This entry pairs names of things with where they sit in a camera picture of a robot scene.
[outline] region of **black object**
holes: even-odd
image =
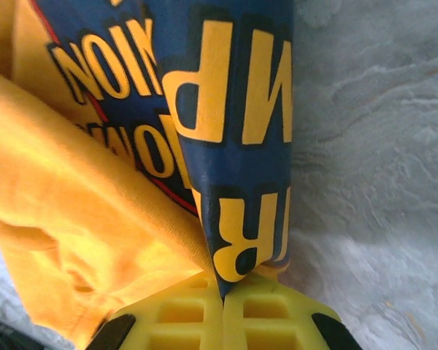
[[[108,321],[86,350],[118,350],[136,321],[137,318],[130,314]]]
[[[9,325],[0,322],[0,350],[44,350],[44,346]]]
[[[331,350],[362,350],[341,322],[325,314],[313,314],[312,319]]]

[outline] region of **yellow plastic object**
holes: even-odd
[[[330,350],[313,314],[328,306],[256,273],[220,299],[214,276],[195,275],[117,312],[136,322],[120,350]]]

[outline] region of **red stripe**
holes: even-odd
[[[104,110],[102,109],[101,105],[96,100],[96,98],[90,93],[86,93],[86,96],[89,98],[89,101],[91,101],[91,103],[93,104],[94,109],[96,110],[96,113],[99,116],[99,118],[101,118],[103,122],[108,122],[109,118],[107,118],[107,116],[105,115]]]
[[[175,193],[173,193],[165,184],[163,184],[159,179],[154,179],[153,177],[150,178],[150,180],[152,182],[154,182],[156,185],[158,185],[161,190],[163,190],[170,198],[172,198],[174,201],[176,201],[177,203],[179,203],[181,206],[183,206],[185,209],[191,211],[192,213],[194,213],[195,215],[198,214],[198,211],[196,210],[195,206],[192,206],[191,204],[189,204],[189,202],[187,202],[186,200],[184,200],[183,198],[179,197],[178,195],[176,195]]]
[[[34,8],[34,11],[36,11],[37,15],[39,16],[42,24],[44,25],[45,29],[47,29],[47,32],[49,33],[50,37],[56,44],[60,44],[60,40],[58,39],[57,34],[55,34],[52,26],[50,25],[47,18],[44,16],[44,13],[42,13],[42,10],[37,6],[36,0],[30,0],[31,5]]]

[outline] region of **gray textured surface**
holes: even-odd
[[[295,35],[283,281],[366,350],[438,350],[438,0],[297,0]],[[11,286],[0,258],[0,316],[57,341]]]

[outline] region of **yellow fabric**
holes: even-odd
[[[74,126],[99,119],[48,42],[28,0],[0,1],[0,247],[32,320],[83,349],[112,312],[212,266],[199,220]]]

